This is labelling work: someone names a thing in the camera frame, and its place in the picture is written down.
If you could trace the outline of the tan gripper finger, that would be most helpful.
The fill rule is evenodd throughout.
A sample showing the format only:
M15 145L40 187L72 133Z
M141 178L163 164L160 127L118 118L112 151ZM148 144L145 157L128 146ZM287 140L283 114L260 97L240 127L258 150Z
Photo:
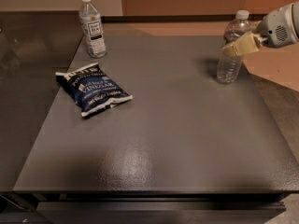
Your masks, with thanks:
M256 31L257 27L259 26L259 24L261 23L261 21L253 21L250 24L250 31L254 32Z
M259 51L266 40L266 37L248 32L240 36L236 41L223 46L222 51L229 57L244 56Z

